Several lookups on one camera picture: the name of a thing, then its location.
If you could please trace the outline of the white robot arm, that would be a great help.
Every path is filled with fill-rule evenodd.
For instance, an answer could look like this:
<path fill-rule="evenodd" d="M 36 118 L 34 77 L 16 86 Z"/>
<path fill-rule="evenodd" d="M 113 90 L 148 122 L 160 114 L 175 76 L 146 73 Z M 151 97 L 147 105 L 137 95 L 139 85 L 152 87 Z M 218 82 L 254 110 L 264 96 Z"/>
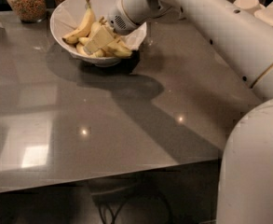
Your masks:
<path fill-rule="evenodd" d="M 193 36 L 171 29 L 162 38 L 167 55 L 148 54 L 145 63 L 166 64 L 166 78 L 180 89 L 194 85 L 200 109 L 237 101 L 242 91 L 261 104 L 230 133 L 218 186 L 217 224 L 273 224 L 273 27 L 227 0 L 120 0 L 113 11 L 137 25 L 160 14 L 157 4 L 173 7 L 208 40 L 224 67 L 199 59 L 184 74 L 182 56 Z"/>

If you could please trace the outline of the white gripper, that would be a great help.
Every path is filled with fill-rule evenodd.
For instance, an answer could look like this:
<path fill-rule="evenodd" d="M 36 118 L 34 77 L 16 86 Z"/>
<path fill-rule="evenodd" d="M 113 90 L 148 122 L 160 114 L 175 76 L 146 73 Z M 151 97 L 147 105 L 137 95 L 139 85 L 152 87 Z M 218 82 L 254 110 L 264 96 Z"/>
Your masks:
<path fill-rule="evenodd" d="M 107 16 L 109 24 L 121 35 L 137 29 L 146 20 L 160 14 L 157 0 L 118 0 Z M 115 39 L 115 33 L 107 26 L 101 26 L 84 45 L 84 51 L 91 55 Z"/>

